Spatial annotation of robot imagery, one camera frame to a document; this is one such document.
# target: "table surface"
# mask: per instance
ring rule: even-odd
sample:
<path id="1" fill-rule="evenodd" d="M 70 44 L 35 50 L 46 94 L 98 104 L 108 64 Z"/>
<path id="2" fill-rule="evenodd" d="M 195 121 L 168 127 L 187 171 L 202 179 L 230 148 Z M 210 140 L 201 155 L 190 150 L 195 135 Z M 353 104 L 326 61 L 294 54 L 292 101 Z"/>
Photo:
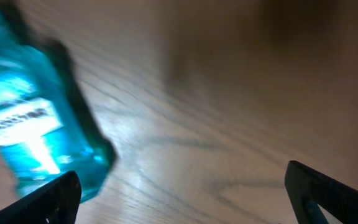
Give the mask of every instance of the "table surface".
<path id="1" fill-rule="evenodd" d="M 296 223 L 289 160 L 358 189 L 358 1 L 277 2 L 21 0 L 119 154 L 77 223 Z"/>

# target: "bottle label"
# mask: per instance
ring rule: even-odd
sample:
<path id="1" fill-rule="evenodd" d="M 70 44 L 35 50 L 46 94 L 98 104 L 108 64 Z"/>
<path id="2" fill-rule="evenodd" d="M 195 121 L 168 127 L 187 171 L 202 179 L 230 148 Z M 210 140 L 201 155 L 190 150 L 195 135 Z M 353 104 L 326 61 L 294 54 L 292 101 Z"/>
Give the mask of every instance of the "bottle label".
<path id="1" fill-rule="evenodd" d="M 63 127 L 52 102 L 36 98 L 0 111 L 0 146 L 10 146 Z"/>

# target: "bottle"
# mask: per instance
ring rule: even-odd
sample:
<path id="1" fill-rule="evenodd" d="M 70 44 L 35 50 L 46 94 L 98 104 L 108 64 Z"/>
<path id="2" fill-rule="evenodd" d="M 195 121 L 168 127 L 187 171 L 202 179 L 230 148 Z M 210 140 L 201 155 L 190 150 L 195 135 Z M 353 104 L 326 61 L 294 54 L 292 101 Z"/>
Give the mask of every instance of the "bottle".
<path id="1" fill-rule="evenodd" d="M 6 4 L 0 5 L 0 155 L 17 177 L 19 195 L 74 170 L 84 202 L 99 192 L 112 166 L 112 145 L 75 83 L 64 46 L 40 44 L 23 32 L 25 24 L 9 25 L 23 20 L 9 18 L 19 13 Z"/>

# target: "turquoise liquid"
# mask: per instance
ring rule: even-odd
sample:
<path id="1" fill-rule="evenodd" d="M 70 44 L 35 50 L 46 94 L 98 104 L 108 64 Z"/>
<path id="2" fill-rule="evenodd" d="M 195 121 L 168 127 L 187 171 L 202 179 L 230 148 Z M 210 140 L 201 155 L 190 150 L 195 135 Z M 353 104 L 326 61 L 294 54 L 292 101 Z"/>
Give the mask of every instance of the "turquoise liquid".
<path id="1" fill-rule="evenodd" d="M 87 108 L 81 99 L 75 103 Z M 69 170 L 80 178 L 82 202 L 99 192 L 112 148 L 98 131 L 84 132 L 71 105 L 66 84 L 41 51 L 0 48 L 0 155 L 17 177 L 19 195 Z M 93 122 L 86 113 L 81 118 Z"/>

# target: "wooden table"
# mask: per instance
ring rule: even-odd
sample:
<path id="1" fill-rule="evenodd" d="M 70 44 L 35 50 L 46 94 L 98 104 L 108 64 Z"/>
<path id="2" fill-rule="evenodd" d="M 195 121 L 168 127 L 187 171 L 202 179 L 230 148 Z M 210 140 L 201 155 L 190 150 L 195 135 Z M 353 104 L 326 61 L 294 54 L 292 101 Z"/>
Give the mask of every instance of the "wooden table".
<path id="1" fill-rule="evenodd" d="M 296 223 L 289 160 L 358 189 L 358 1 L 21 5 L 119 154 L 77 223 Z"/>

